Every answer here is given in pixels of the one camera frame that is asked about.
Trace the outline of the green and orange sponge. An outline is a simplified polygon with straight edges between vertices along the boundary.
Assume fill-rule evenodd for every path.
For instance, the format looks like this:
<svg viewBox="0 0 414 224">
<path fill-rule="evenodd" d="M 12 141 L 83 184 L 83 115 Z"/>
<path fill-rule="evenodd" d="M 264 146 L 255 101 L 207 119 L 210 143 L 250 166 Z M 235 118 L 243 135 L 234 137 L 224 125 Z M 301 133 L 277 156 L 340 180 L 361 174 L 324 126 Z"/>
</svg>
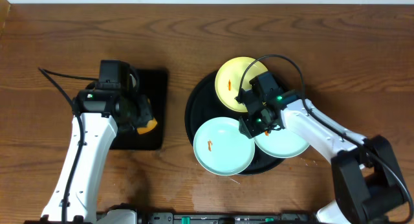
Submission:
<svg viewBox="0 0 414 224">
<path fill-rule="evenodd" d="M 153 114 L 150 99 L 147 99 L 147 103 L 149 106 L 149 116 L 151 117 L 151 119 L 149 119 L 144 126 L 137 127 L 136 132 L 139 135 L 143 135 L 153 131 L 158 125 L 158 122 Z"/>
</svg>

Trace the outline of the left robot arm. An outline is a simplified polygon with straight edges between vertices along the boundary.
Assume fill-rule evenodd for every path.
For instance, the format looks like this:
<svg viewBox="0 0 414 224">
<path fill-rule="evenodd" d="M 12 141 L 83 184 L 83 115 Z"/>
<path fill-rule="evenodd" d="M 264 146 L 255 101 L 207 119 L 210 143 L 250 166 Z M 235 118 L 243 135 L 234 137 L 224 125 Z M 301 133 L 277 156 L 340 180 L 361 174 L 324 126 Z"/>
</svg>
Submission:
<svg viewBox="0 0 414 224">
<path fill-rule="evenodd" d="M 103 60 L 90 88 L 65 97 L 74 115 L 71 141 L 40 223 L 138 223 L 138 212 L 126 204 L 97 216 L 98 189 L 114 139 L 130 131 L 149 133 L 157 126 L 149 99 L 138 90 L 136 69 Z"/>
</svg>

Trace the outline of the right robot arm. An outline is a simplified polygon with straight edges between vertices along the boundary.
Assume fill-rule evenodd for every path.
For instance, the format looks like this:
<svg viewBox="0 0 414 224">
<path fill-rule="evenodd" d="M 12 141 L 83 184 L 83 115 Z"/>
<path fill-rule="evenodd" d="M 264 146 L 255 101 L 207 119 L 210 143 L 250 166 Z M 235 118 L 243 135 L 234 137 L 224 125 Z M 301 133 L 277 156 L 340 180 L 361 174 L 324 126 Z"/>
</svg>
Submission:
<svg viewBox="0 0 414 224">
<path fill-rule="evenodd" d="M 241 89 L 236 98 L 248 116 L 240 131 L 253 138 L 276 128 L 297 134 L 331 164 L 335 200 L 316 213 L 321 223 L 383 223 L 404 203 L 413 219 L 413 198 L 387 139 L 350 131 L 324 115 L 303 92 L 282 93 L 276 86 Z"/>
</svg>

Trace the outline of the black rectangular tray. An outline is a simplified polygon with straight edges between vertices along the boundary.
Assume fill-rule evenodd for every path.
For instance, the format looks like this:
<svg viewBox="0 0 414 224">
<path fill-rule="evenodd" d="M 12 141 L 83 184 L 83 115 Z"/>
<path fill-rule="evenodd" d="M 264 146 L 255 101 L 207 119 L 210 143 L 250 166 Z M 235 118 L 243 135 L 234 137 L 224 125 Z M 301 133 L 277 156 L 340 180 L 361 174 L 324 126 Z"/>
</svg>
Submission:
<svg viewBox="0 0 414 224">
<path fill-rule="evenodd" d="M 162 147 L 164 141 L 168 74 L 163 69 L 137 69 L 137 71 L 140 92 L 150 99 L 153 114 L 158 122 L 157 127 L 149 133 L 143 135 L 134 131 L 118 133 L 118 126 L 114 119 L 115 90 L 95 88 L 98 79 L 81 90 L 75 99 L 81 113 L 97 113 L 99 117 L 114 119 L 116 130 L 115 137 L 110 142 L 112 150 L 157 150 Z"/>
</svg>

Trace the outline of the round black tray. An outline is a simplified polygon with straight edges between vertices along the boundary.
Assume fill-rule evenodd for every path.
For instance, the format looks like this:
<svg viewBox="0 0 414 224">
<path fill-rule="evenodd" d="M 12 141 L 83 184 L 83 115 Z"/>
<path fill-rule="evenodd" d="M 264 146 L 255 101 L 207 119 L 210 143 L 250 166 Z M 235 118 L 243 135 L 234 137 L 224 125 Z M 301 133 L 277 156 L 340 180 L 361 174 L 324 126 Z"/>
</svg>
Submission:
<svg viewBox="0 0 414 224">
<path fill-rule="evenodd" d="M 207 120 L 216 117 L 229 117 L 238 120 L 243 113 L 228 109 L 217 97 L 215 92 L 215 77 L 217 71 L 203 78 L 191 92 L 184 115 L 186 133 L 190 144 L 193 146 L 194 136 L 197 130 Z M 250 165 L 239 175 L 255 175 L 265 173 L 284 161 L 282 158 L 272 157 L 255 148 L 255 154 Z"/>
</svg>

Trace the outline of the yellow plate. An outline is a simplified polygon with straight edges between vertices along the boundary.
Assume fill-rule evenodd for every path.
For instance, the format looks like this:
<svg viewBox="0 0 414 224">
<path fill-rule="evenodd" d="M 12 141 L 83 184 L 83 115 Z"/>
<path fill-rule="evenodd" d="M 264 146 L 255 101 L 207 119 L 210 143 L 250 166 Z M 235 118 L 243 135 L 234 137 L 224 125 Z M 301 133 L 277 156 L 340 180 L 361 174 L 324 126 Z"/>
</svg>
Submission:
<svg viewBox="0 0 414 224">
<path fill-rule="evenodd" d="M 238 96 L 239 85 L 245 69 L 255 59 L 250 57 L 236 57 L 228 60 L 218 70 L 215 77 L 215 92 L 219 100 L 228 109 L 240 113 L 246 113 L 247 108 L 244 104 L 239 104 L 235 99 Z M 268 69 L 261 63 L 256 62 L 248 70 L 243 79 L 242 88 L 247 91 L 251 89 L 249 81 L 259 74 L 267 72 Z"/>
</svg>

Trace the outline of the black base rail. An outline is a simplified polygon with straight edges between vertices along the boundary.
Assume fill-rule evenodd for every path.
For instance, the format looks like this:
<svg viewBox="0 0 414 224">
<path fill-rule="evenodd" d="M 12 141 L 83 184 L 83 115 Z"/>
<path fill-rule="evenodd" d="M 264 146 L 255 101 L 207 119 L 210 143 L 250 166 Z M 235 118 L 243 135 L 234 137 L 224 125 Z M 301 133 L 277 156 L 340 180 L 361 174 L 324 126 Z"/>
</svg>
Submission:
<svg viewBox="0 0 414 224">
<path fill-rule="evenodd" d="M 266 215 L 242 214 L 174 214 L 152 212 L 137 214 L 136 221 L 125 218 L 122 221 L 108 221 L 109 213 L 101 215 L 98 223 L 137 223 L 137 224 L 260 224 L 260 223 L 320 223 L 311 214 L 284 213 Z"/>
</svg>

